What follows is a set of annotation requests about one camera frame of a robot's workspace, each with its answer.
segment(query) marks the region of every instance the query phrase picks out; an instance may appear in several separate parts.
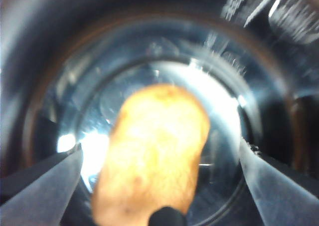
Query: potato slice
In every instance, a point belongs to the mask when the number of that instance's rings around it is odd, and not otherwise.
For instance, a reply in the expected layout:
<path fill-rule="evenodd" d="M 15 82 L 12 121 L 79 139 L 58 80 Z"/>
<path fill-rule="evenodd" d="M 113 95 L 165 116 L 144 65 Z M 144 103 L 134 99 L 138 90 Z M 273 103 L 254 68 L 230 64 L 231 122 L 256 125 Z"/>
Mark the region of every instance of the potato slice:
<path fill-rule="evenodd" d="M 198 100 L 169 84 L 151 85 L 123 104 L 92 196 L 100 226 L 147 226 L 170 206 L 186 214 L 209 131 Z"/>

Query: potato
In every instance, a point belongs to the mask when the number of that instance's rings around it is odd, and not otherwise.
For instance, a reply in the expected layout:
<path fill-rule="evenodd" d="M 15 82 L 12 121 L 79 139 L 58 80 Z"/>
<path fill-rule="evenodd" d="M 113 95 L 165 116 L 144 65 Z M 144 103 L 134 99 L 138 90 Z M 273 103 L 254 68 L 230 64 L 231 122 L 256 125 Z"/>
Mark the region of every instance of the potato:
<path fill-rule="evenodd" d="M 209 118 L 183 88 L 157 84 L 123 104 L 92 195 L 100 226 L 147 226 L 170 206 L 186 214 L 195 193 Z"/>

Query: peeled potato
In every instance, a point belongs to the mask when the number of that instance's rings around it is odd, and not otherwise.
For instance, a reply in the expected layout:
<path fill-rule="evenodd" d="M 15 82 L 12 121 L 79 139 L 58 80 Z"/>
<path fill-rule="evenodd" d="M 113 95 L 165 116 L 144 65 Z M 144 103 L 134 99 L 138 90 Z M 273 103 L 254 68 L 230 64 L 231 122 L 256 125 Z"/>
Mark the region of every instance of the peeled potato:
<path fill-rule="evenodd" d="M 186 214 L 209 131 L 208 116 L 186 90 L 158 84 L 123 104 L 92 196 L 100 226 L 147 226 L 170 206 Z"/>

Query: yellow potato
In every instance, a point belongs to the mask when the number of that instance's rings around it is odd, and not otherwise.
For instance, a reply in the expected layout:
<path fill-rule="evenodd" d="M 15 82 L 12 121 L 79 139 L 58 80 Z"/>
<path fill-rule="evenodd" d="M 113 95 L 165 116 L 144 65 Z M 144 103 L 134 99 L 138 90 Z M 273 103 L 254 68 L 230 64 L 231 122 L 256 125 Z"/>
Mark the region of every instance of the yellow potato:
<path fill-rule="evenodd" d="M 194 197 L 208 116 L 186 90 L 146 87 L 123 104 L 92 196 L 100 226 L 147 226 L 171 206 L 186 214 Z"/>

